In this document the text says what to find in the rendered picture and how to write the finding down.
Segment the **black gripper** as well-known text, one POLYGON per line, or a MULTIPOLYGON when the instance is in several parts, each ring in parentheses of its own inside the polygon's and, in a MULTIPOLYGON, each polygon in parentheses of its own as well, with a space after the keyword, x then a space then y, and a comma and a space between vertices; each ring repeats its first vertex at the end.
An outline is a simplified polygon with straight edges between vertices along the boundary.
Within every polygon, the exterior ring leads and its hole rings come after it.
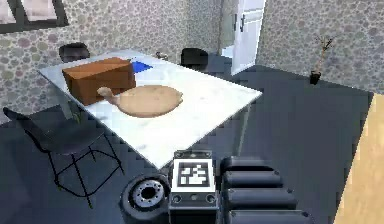
POLYGON ((169 224, 169 194, 166 175, 150 173, 135 177, 120 195, 119 208, 124 224, 169 224))

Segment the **white dining table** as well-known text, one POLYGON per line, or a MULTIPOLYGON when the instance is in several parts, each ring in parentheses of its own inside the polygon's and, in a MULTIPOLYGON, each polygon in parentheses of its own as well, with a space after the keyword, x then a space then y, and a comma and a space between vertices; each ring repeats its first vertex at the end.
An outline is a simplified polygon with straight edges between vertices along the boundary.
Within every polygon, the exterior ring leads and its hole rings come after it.
POLYGON ((262 95, 260 91, 130 49, 49 66, 39 73, 55 86, 57 96, 66 100, 72 95, 62 74, 64 68, 112 57, 149 66, 135 75, 138 86, 167 85, 183 93, 180 106, 156 118, 128 116, 104 100, 80 106, 158 169, 173 158, 175 151, 190 148, 231 117, 246 115, 262 95))

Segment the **tan wooden serving board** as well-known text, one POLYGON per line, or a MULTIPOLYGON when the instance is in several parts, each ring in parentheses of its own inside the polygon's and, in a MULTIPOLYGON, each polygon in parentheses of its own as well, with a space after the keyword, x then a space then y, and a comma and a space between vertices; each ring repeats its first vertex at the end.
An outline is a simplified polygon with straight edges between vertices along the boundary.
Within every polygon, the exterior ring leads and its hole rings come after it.
POLYGON ((100 87, 97 93, 121 112, 137 118, 153 118, 176 109, 183 93, 169 86, 144 85, 129 89, 118 96, 108 87, 100 87))

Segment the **brown cardboard box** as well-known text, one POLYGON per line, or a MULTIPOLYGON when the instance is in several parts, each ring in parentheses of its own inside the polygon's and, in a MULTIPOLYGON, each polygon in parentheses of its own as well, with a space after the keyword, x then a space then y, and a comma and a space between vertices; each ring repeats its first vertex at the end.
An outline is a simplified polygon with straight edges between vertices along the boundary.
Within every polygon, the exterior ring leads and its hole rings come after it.
POLYGON ((136 86, 131 61, 118 57, 66 68, 62 73, 71 95, 85 106, 103 99, 97 93, 100 87, 120 94, 136 86))

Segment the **blue flat book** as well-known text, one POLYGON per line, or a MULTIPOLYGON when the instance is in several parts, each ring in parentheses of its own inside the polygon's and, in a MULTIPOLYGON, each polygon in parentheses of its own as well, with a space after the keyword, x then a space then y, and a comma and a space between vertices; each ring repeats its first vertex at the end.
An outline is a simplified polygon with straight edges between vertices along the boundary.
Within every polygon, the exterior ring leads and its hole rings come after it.
POLYGON ((132 67, 133 67, 133 71, 135 73, 140 73, 140 72, 143 72, 145 70, 151 69, 150 65, 145 64, 143 62, 139 62, 139 61, 132 62, 132 67))

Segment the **white room door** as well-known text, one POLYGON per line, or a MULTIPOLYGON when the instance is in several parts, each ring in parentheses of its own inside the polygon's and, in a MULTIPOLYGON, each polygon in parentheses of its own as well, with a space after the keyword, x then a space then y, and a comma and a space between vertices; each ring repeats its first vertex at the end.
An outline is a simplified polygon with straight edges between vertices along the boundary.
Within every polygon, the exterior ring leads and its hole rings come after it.
POLYGON ((255 65, 266 0, 238 0, 231 75, 255 65), (240 32, 242 14, 244 31, 240 32))

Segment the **dark framed window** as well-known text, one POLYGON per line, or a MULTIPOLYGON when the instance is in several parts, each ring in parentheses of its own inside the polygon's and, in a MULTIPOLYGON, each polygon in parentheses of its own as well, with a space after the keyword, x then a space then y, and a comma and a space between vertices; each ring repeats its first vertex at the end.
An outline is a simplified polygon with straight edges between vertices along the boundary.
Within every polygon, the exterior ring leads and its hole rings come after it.
POLYGON ((0 0, 0 34, 68 25, 62 0, 0 0))

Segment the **thin plant in black pot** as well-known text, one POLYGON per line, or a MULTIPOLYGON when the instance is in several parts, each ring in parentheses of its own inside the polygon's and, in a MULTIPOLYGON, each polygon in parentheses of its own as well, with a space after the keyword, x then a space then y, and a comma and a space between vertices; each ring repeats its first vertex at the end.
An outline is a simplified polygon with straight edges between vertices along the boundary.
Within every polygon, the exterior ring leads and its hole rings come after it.
POLYGON ((332 47, 332 42, 334 38, 329 36, 317 36, 316 40, 320 43, 321 50, 319 60, 316 62, 314 69, 310 73, 309 82, 312 85, 316 85, 320 80, 320 77, 322 75, 322 64, 325 61, 326 51, 332 47))

